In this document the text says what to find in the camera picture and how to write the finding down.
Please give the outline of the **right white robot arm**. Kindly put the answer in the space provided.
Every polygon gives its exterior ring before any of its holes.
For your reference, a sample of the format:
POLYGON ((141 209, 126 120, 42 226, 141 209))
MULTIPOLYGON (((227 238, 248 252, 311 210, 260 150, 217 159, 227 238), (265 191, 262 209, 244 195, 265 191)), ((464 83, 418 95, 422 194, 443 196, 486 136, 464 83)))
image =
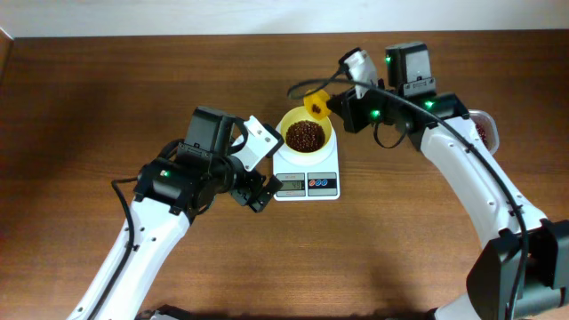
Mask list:
POLYGON ((385 51, 386 79, 366 51, 339 61, 333 79, 348 89, 329 109, 348 132, 394 125, 443 174, 475 227, 482 251, 455 301, 430 319, 521 319, 568 303, 568 224, 553 222, 515 187, 494 160, 472 114, 440 93, 421 42, 385 51))

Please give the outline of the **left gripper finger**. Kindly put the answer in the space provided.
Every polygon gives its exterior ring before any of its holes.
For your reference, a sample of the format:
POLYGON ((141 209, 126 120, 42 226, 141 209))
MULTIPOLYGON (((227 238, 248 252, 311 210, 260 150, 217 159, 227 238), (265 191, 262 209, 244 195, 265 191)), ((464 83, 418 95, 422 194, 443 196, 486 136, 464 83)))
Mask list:
POLYGON ((265 193, 268 196, 274 196, 283 186, 283 182, 279 180, 275 175, 272 175, 265 185, 265 193))
POLYGON ((268 205, 268 202, 272 198, 272 194, 267 187, 261 188, 256 194, 252 195, 247 202, 247 205, 254 212, 262 212, 268 205))

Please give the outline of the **red beans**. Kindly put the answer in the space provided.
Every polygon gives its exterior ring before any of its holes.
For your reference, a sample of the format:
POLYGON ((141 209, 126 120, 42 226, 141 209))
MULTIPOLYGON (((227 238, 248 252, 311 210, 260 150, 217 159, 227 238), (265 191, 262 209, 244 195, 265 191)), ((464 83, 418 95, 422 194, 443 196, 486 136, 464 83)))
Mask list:
POLYGON ((285 143, 297 152, 315 152, 325 144, 325 132, 320 124, 302 120, 287 129, 285 143))

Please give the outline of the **yellow measuring scoop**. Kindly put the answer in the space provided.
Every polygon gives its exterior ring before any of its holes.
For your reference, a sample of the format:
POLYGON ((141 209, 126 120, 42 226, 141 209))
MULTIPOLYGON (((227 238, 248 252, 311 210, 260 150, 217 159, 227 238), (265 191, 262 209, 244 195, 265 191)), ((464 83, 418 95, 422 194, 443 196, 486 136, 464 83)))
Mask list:
POLYGON ((303 98, 303 104, 311 117, 316 120, 322 120, 332 113, 327 107, 327 102, 330 98, 330 95, 325 90, 307 92, 307 96, 303 98))

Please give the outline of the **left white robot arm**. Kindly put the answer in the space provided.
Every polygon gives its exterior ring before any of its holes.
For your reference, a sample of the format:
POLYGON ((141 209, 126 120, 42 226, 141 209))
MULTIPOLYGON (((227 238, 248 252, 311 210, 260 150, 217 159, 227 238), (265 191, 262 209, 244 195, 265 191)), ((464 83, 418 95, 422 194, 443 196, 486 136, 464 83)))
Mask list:
POLYGON ((229 194, 239 205, 263 211, 283 184, 256 166, 284 142, 278 130, 254 116, 196 108, 186 136, 169 142, 130 179, 131 202, 119 180, 112 180, 124 225, 70 318, 136 317, 165 259, 217 196, 229 194))

